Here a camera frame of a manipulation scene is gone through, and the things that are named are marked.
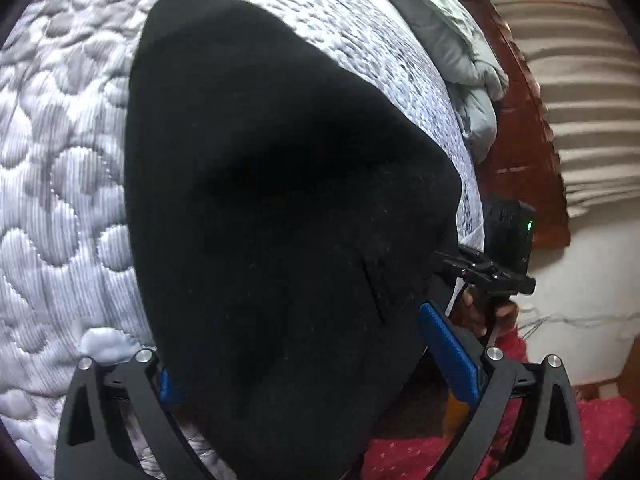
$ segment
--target black garment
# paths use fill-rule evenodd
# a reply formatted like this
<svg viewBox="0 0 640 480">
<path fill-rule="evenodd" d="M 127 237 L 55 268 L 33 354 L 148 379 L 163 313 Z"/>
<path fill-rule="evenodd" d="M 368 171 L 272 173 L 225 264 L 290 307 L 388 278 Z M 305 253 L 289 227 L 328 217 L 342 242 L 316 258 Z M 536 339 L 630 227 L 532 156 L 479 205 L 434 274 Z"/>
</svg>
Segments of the black garment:
<svg viewBox="0 0 640 480">
<path fill-rule="evenodd" d="M 159 0 L 129 88 L 136 273 L 200 431 L 242 480 L 337 480 L 422 355 L 459 175 L 374 86 L 238 0 Z"/>
</svg>

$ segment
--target quilted pattern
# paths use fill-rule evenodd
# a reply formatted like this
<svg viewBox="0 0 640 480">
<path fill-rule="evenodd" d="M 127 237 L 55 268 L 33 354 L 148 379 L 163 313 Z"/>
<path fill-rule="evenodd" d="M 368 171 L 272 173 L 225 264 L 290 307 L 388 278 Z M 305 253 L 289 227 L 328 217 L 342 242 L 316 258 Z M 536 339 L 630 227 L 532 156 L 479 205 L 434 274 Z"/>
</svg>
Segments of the quilted pattern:
<svg viewBox="0 0 640 480">
<path fill-rule="evenodd" d="M 33 0 L 0 52 L 0 417 L 46 479 L 78 359 L 117 362 L 153 345 L 130 254 L 123 164 L 129 70 L 155 1 Z M 460 239 L 481 243 L 473 168 L 444 83 L 390 4 L 247 1 L 375 84 L 446 150 L 464 183 Z M 220 480 L 234 478 L 185 431 Z M 160 478 L 144 440 L 134 444 Z"/>
</svg>

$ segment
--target beige curtain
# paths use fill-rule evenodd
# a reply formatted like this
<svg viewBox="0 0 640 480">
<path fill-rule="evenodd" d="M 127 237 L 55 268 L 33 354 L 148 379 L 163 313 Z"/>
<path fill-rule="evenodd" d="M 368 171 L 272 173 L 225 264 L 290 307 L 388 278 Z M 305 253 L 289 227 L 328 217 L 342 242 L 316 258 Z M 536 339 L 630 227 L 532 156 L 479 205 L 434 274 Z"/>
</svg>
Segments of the beige curtain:
<svg viewBox="0 0 640 480">
<path fill-rule="evenodd" d="M 540 84 L 569 215 L 640 196 L 640 54 L 610 9 L 495 4 Z"/>
</svg>

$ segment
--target silver screw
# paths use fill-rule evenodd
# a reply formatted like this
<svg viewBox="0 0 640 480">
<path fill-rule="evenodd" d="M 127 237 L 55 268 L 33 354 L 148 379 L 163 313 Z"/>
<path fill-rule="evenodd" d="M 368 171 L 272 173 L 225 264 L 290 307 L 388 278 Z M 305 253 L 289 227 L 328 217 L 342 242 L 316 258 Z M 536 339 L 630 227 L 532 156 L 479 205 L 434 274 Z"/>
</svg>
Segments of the silver screw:
<svg viewBox="0 0 640 480">
<path fill-rule="evenodd" d="M 154 353 L 151 350 L 144 349 L 136 354 L 136 361 L 139 363 L 148 363 L 151 361 L 151 358 L 154 356 Z"/>
<path fill-rule="evenodd" d="M 562 359 L 559 358 L 557 355 L 551 354 L 549 357 L 546 358 L 546 362 L 549 363 L 553 368 L 559 368 L 560 365 L 562 364 Z"/>
<path fill-rule="evenodd" d="M 491 346 L 486 349 L 486 356 L 491 359 L 491 361 L 499 361 L 504 357 L 504 353 L 497 346 Z"/>
<path fill-rule="evenodd" d="M 83 357 L 78 361 L 78 368 L 80 368 L 81 370 L 88 370 L 89 368 L 91 368 L 92 364 L 94 364 L 94 362 L 91 361 L 90 357 Z"/>
</svg>

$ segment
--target red garment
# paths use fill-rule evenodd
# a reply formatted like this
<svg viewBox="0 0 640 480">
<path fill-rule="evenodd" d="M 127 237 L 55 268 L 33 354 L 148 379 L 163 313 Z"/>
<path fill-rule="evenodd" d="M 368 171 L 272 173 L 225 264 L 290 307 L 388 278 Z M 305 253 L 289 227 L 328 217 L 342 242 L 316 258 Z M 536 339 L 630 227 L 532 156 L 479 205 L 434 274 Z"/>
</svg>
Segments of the red garment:
<svg viewBox="0 0 640 480">
<path fill-rule="evenodd" d="M 496 344 L 511 359 L 526 362 L 527 344 L 516 330 Z M 504 452 L 520 408 L 520 400 L 510 400 L 500 427 L 475 480 L 492 474 Z M 582 425 L 586 480 L 597 480 L 609 467 L 631 434 L 633 407 L 626 399 L 578 400 Z M 438 461 L 448 442 L 439 437 L 411 440 L 373 439 L 364 456 L 362 480 L 424 480 Z"/>
</svg>

